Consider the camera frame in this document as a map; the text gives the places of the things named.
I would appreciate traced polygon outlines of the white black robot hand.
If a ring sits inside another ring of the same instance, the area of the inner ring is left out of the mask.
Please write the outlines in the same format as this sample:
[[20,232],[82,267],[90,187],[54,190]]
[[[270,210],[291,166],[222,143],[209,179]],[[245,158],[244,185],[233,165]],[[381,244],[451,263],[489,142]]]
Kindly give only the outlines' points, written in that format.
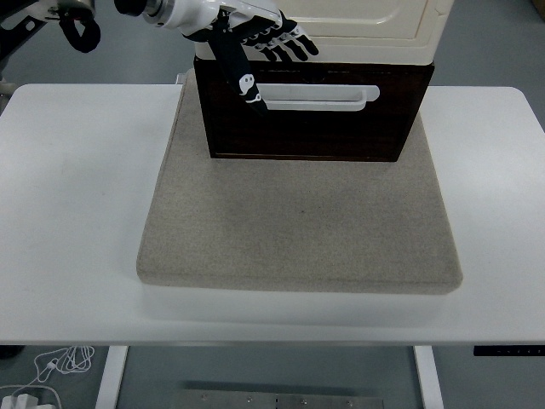
[[272,1],[175,1],[165,23],[195,43],[207,43],[239,98],[261,115],[267,112],[245,49],[269,61],[306,61],[318,48],[303,28]]

